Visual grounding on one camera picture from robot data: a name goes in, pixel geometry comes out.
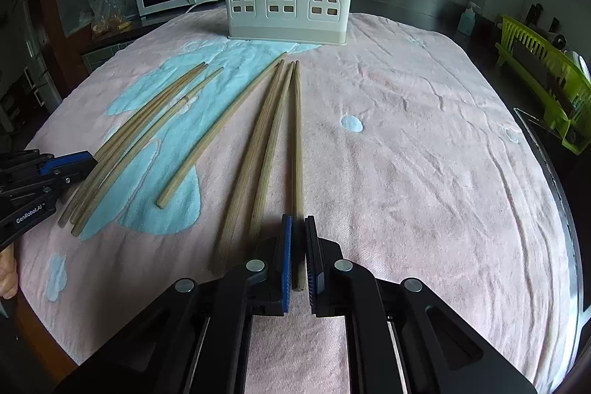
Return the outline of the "person's left hand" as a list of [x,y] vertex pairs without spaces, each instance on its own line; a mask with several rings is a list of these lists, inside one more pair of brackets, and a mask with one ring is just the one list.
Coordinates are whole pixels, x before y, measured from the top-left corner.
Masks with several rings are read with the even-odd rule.
[[0,297],[11,299],[18,290],[17,262],[14,245],[6,247],[0,254]]

